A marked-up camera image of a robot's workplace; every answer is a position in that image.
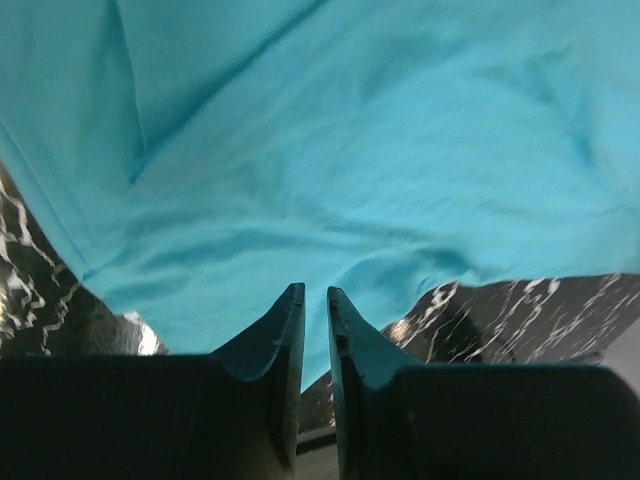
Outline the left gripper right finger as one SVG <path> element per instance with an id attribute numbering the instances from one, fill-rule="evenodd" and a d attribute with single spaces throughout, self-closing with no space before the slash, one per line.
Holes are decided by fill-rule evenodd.
<path id="1" fill-rule="evenodd" d="M 410 421 L 396 377 L 423 364 L 369 324 L 346 293 L 327 291 L 339 474 L 398 479 Z"/>

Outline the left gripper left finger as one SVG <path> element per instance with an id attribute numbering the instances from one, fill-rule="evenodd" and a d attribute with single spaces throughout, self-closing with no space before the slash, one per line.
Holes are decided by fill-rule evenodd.
<path id="1" fill-rule="evenodd" d="M 305 332 L 305 286 L 211 354 L 212 438 L 219 479 L 289 479 L 295 470 Z"/>

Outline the cyan t shirt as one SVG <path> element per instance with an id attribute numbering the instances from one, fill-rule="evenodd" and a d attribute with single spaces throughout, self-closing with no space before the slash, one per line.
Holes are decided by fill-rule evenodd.
<path id="1" fill-rule="evenodd" d="M 175 353 L 306 285 L 639 269 L 635 1 L 5 1 L 1 157 L 69 269 Z"/>

